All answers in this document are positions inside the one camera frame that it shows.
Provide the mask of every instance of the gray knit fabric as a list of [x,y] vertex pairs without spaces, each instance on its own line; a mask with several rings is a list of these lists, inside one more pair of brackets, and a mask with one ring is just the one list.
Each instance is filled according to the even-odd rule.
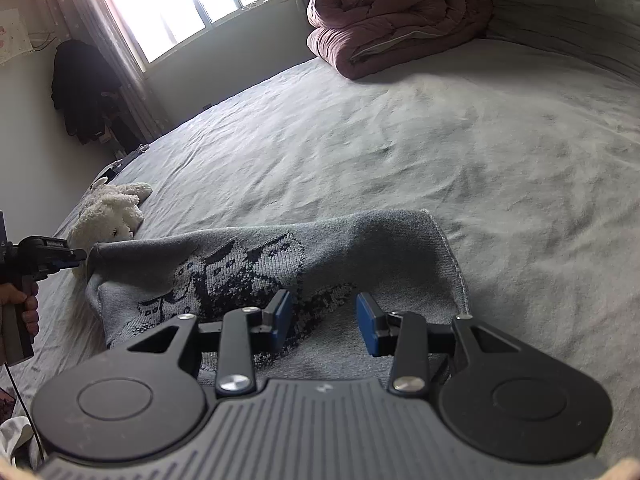
[[[88,269],[87,297],[110,347],[183,312],[221,320],[288,289],[295,300],[285,349],[256,357],[260,377],[384,378],[390,359],[371,358],[356,325],[361,291],[429,322],[468,312],[458,264],[426,211],[100,244]],[[205,355],[199,380],[210,383],[214,369],[215,355]]]

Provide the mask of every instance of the rolled blanket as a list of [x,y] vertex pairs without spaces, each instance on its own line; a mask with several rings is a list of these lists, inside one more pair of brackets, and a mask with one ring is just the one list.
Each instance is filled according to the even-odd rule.
[[491,0],[311,0],[309,48],[358,79],[442,52],[481,33]]

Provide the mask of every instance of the window sill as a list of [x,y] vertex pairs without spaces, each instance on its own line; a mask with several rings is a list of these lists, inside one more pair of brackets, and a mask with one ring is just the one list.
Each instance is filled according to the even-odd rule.
[[205,34],[208,34],[209,32],[214,31],[217,26],[222,25],[223,23],[226,23],[229,20],[232,20],[232,19],[234,19],[234,18],[236,18],[236,17],[238,17],[238,16],[240,16],[240,15],[246,13],[246,12],[251,12],[252,10],[256,9],[257,7],[271,6],[271,5],[284,3],[284,2],[287,2],[287,1],[289,1],[289,0],[259,0],[258,2],[254,2],[252,4],[249,4],[249,5],[245,6],[245,7],[242,7],[241,9],[234,10],[234,12],[231,12],[228,15],[223,16],[219,20],[215,21],[214,23],[211,23],[210,25],[207,25],[202,30],[199,30],[198,32],[196,32],[192,36],[188,37],[186,40],[181,41],[180,43],[175,45],[173,48],[167,50],[164,54],[162,54],[162,56],[160,56],[157,59],[153,60],[151,63],[148,63],[146,65],[146,67],[143,68],[143,76],[145,78],[148,78],[149,76],[151,76],[151,74],[154,72],[154,70],[159,65],[161,65],[162,62],[165,59],[167,59],[169,56],[171,56],[172,54],[174,54],[175,52],[180,50],[185,45],[191,43],[191,41],[195,41],[198,38],[204,36]]

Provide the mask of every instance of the blue rubber tip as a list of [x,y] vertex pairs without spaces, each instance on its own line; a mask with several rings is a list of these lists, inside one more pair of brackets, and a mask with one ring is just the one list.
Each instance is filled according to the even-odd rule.
[[293,313],[291,294],[288,291],[283,291],[282,297],[275,313],[273,314],[274,323],[273,330],[271,332],[271,344],[273,345],[273,351],[278,352],[282,350],[284,341],[287,338],[287,332],[289,331],[289,325],[291,324],[291,315]]
[[368,294],[358,294],[356,296],[356,317],[360,335],[367,346],[367,351],[373,357],[380,357],[380,342],[376,334],[376,318],[372,308],[369,306]]

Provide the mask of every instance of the silver screw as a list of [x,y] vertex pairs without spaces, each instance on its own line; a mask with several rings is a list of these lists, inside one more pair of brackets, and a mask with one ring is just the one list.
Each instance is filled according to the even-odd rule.
[[394,390],[398,392],[419,392],[424,386],[425,383],[420,377],[414,377],[412,375],[398,377],[394,381]]
[[249,384],[251,384],[251,381],[246,375],[234,374],[220,379],[220,388],[226,392],[239,392],[240,390],[244,390]]

